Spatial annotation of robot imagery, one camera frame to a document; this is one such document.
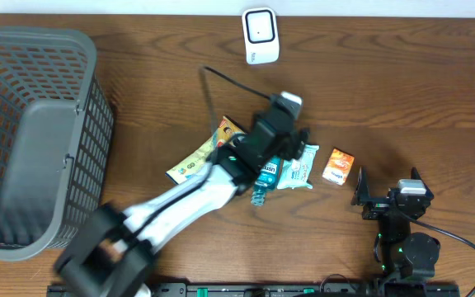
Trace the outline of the teal mouthwash bottle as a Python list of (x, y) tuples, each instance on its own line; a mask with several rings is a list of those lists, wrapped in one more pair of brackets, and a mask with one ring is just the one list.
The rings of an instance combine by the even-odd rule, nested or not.
[(266, 196), (277, 187), (282, 159), (273, 157), (261, 169), (259, 177), (253, 186), (251, 203), (254, 206), (263, 206)]

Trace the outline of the yellow wet wipes bag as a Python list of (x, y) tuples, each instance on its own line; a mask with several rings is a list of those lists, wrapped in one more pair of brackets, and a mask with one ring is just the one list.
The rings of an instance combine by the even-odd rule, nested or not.
[(245, 131), (238, 123), (224, 115), (211, 138), (206, 140), (196, 151), (180, 161), (175, 167), (166, 171), (166, 176), (176, 184), (186, 181), (204, 166), (205, 160), (214, 149), (225, 144), (235, 134), (245, 134)]

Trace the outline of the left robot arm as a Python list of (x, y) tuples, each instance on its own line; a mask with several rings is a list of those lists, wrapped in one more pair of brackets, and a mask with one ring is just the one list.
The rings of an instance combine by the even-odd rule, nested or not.
[(187, 181), (160, 196), (118, 211), (102, 205), (54, 264), (76, 296), (149, 296), (146, 280), (160, 250), (201, 216), (252, 187), (273, 157), (298, 159), (308, 140), (297, 130), (303, 101), (289, 92), (270, 97), (238, 144), (217, 147)]

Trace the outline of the light blue wipes pack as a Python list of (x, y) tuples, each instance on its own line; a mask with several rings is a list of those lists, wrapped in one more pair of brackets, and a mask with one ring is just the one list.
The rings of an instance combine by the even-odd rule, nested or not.
[(318, 145), (306, 144), (300, 159), (284, 161), (276, 188), (279, 190), (300, 187), (313, 189), (313, 185), (308, 181), (308, 178), (313, 169), (313, 161), (318, 150)]

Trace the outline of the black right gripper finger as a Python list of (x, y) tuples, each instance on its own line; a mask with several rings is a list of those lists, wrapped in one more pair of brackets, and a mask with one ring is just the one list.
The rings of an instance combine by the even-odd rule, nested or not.
[(357, 185), (352, 196), (351, 205), (365, 205), (370, 202), (367, 173), (364, 167), (359, 170)]
[(423, 195), (427, 196), (428, 198), (432, 197), (432, 191), (423, 181), (416, 167), (413, 167), (411, 169), (411, 179), (415, 181), (414, 185), (412, 186), (412, 189), (410, 190), (412, 194)]

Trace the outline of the small orange snack box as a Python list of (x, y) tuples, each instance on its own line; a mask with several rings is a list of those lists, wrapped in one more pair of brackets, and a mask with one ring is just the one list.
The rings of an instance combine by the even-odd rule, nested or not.
[(342, 186), (349, 176), (354, 161), (355, 158), (352, 155), (334, 148), (324, 168), (322, 177), (329, 182)]

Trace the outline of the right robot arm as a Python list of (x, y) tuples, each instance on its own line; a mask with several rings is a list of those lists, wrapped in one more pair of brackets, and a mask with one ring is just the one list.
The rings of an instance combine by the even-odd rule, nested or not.
[(425, 285), (435, 275), (440, 242), (426, 233), (413, 233), (411, 224), (425, 214), (433, 199), (415, 168), (410, 178), (399, 180), (385, 196), (370, 194), (366, 170), (360, 169), (351, 204), (363, 207), (363, 219), (378, 222), (374, 258), (382, 265), (383, 276), (372, 281), (376, 295), (427, 295)]

